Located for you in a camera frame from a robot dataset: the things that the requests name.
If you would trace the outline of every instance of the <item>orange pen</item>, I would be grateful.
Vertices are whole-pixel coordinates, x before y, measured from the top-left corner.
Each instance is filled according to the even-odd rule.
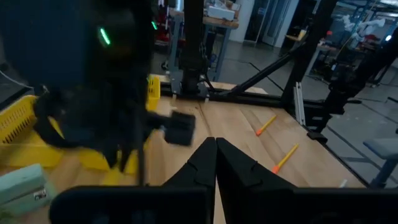
[[[256,131],[256,136],[259,136],[276,118],[276,115],[274,115],[269,121],[267,121],[267,123],[260,129],[258,129],[258,131]]]
[[[293,148],[286,154],[286,156],[278,163],[278,165],[272,168],[272,172],[277,174],[279,169],[285,164],[285,162],[292,156],[293,152],[299,147],[299,144],[293,146]]]

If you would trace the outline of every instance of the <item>white box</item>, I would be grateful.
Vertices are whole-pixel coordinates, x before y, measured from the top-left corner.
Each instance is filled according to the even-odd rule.
[[[207,15],[217,19],[226,19],[228,21],[234,20],[235,12],[228,9],[222,9],[214,6],[209,6]]]

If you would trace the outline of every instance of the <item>yellow plastic basket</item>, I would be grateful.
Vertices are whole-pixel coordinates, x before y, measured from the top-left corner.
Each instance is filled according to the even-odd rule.
[[[47,145],[32,129],[36,121],[33,103],[36,96],[23,96],[10,107],[0,112],[0,165],[24,167],[35,163],[43,167],[56,166],[63,151]],[[148,80],[147,110],[156,110],[160,99],[160,80],[150,77]],[[61,134],[58,124],[51,119],[54,128]],[[80,162],[87,168],[109,170],[104,157],[93,150],[83,149]],[[136,152],[132,153],[127,162],[126,172],[134,174],[137,169]]]
[[[36,117],[32,104],[35,96],[23,96],[0,112],[0,164],[25,167],[35,163],[43,167],[56,166],[63,152],[47,145],[32,130]],[[51,120],[59,132],[58,125]]]

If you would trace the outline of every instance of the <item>table leg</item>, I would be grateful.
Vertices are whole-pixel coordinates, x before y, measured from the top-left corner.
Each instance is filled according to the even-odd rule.
[[[305,76],[307,76],[307,75],[310,74],[311,69],[312,69],[312,67],[313,67],[313,64],[315,63],[315,61],[316,61],[317,58],[318,58],[319,52],[320,52],[320,49],[317,48],[317,50],[315,51],[315,53],[312,55],[310,64],[308,65],[307,70],[305,71]]]
[[[371,182],[372,188],[384,188],[387,184],[387,179],[392,174],[392,171],[396,168],[397,161],[386,160],[384,165],[381,167],[379,174]]]
[[[172,37],[172,50],[169,55],[169,71],[175,72],[178,70],[178,67],[175,66],[175,59],[177,58],[177,48],[178,48],[178,38],[179,38],[179,31],[181,27],[182,18],[180,16],[174,17],[174,30],[173,30],[173,37]]]
[[[229,41],[229,35],[231,34],[231,29],[226,28],[224,39],[223,39],[223,46],[220,50],[220,54],[218,55],[217,66],[216,66],[216,75],[213,77],[213,81],[217,82],[220,78],[221,74],[221,67],[223,66],[223,60],[225,57],[226,46]]]

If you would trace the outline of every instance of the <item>black metal frame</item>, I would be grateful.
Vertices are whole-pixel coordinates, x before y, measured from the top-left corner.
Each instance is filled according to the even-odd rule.
[[[189,76],[188,73],[184,71],[182,73],[183,78],[181,78],[181,72],[172,72],[170,74],[170,83],[162,83],[161,94],[165,96],[176,95],[179,98],[189,100],[205,100],[208,98],[211,101],[284,108],[289,114],[295,116],[293,88],[296,82],[302,81],[305,71],[310,63],[311,57],[316,51],[318,42],[327,31],[327,27],[324,27],[324,24],[330,19],[336,2],[337,0],[331,0],[322,1],[320,3],[317,14],[315,15],[315,22],[312,27],[312,31],[301,41],[302,44],[299,47],[292,49],[276,62],[264,68],[242,84],[235,86],[232,90],[220,90],[210,87],[204,91],[199,91],[198,93],[186,93],[183,91],[183,89],[181,89],[180,84],[184,76]],[[185,13],[185,20],[190,20],[189,14],[190,13]],[[276,71],[293,59],[295,60],[295,65],[284,88],[282,96],[245,92],[248,88],[257,84],[259,81],[263,80],[272,72]],[[198,83],[198,89],[201,90],[204,89],[204,87],[205,86],[203,83]],[[342,107],[333,107],[332,105],[327,105],[327,102],[325,103],[323,100],[304,100],[304,110],[307,127],[318,133],[320,133],[326,126],[328,120],[331,118],[330,114],[344,113]]]

